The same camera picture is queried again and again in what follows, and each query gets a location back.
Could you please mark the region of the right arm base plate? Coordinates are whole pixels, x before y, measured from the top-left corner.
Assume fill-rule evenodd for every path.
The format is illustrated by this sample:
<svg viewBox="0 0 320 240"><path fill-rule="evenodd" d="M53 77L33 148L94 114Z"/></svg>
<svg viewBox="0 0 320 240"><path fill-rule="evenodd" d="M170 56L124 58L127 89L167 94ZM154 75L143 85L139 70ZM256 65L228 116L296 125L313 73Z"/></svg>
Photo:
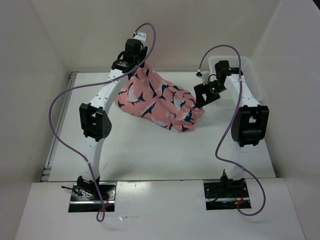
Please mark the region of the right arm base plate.
<svg viewBox="0 0 320 240"><path fill-rule="evenodd" d="M204 181L204 198L207 211L251 209L247 183L244 179L222 185L221 180Z"/></svg>

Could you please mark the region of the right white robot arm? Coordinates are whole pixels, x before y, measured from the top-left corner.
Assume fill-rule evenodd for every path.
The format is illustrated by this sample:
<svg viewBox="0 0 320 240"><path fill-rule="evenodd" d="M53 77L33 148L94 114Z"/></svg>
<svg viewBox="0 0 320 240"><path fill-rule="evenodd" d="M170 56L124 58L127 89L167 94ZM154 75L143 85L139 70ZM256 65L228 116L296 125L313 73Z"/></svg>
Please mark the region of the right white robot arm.
<svg viewBox="0 0 320 240"><path fill-rule="evenodd" d="M196 73L202 80L194 87L196 106L204 107L218 100L223 92L228 92L236 105L231 123L222 135L225 139L230 134L235 143L231 166L223 171L219 184L220 193L230 197L245 186L245 177L252 174L250 164L257 166L268 159L264 137L270 111L259 102L262 95L248 57L210 57L209 63L209 71Z"/></svg>

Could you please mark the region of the pink shark print shorts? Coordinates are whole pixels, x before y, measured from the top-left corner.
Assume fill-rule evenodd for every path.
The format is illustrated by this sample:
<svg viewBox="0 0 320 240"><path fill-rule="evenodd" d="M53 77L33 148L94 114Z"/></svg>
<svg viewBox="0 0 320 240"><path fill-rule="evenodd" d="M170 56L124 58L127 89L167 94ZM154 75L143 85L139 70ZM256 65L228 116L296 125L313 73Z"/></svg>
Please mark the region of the pink shark print shorts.
<svg viewBox="0 0 320 240"><path fill-rule="evenodd" d="M175 133L193 131L204 113L188 90L162 78L148 64L137 69L114 103L127 114Z"/></svg>

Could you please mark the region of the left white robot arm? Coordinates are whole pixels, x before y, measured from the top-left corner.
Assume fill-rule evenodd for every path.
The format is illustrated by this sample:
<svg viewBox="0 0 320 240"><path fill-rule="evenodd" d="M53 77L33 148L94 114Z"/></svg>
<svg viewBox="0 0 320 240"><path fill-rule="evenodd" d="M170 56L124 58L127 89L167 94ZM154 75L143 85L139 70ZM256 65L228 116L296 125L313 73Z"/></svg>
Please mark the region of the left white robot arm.
<svg viewBox="0 0 320 240"><path fill-rule="evenodd" d="M145 39L137 36L128 39L124 51L111 66L108 76L111 83L103 85L89 103L82 103L79 107L80 125L85 137L84 156L90 167L77 178L77 187L89 200L96 199L100 194L100 187L97 184L100 181L102 146L112 129L108 117L109 110L118 93L135 73L132 69L146 57L148 48L145 43Z"/></svg>

